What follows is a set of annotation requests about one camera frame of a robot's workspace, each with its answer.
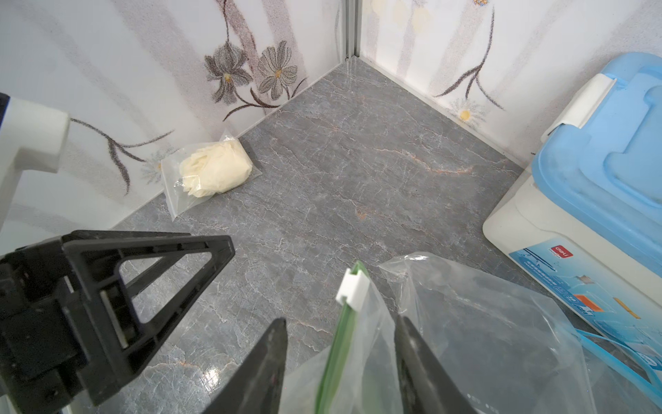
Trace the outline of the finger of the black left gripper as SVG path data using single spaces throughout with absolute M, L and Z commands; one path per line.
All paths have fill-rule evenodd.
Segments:
M 81 348 L 76 380 L 101 405 L 135 380 L 235 255 L 230 236 L 77 230 L 64 236 L 72 293 L 62 312 Z M 134 301 L 188 256 L 203 258 L 169 300 L 140 317 Z

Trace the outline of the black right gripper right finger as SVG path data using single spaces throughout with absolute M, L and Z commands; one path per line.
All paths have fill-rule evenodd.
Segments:
M 405 413 L 475 412 L 408 317 L 396 320 L 395 347 Z

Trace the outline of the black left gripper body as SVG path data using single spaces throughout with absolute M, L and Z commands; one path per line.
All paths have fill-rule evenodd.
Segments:
M 60 297 L 68 260 L 1 265 L 1 386 L 20 413 L 59 413 L 84 389 L 87 358 Z

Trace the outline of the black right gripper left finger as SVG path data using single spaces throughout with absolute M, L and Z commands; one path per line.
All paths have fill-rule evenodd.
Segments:
M 286 319 L 279 317 L 268 326 L 204 413 L 277 413 L 283 391 L 287 348 Z

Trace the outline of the green-zip bag with pineapple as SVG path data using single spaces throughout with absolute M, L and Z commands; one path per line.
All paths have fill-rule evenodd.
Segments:
M 395 322 L 365 265 L 346 270 L 330 347 L 287 374 L 281 413 L 402 413 Z

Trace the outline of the white-zip bag with pineapple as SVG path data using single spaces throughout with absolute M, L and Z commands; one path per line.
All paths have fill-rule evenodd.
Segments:
M 379 264 L 398 314 L 483 413 L 594 413 L 584 352 L 551 299 L 430 253 Z

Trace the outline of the blue-zip clear plastic bag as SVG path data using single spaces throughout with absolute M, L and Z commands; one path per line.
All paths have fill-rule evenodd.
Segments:
M 661 359 L 577 329 L 596 411 L 660 413 Z

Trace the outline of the small bag of white gloves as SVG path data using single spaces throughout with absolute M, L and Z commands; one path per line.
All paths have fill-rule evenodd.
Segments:
M 172 220 L 262 174 L 240 140 L 227 132 L 219 141 L 187 145 L 167 155 L 160 172 Z

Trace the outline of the blue-lidded white storage box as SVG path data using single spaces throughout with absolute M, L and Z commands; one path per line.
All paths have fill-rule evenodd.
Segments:
M 614 58 L 486 219 L 513 262 L 661 372 L 661 59 Z

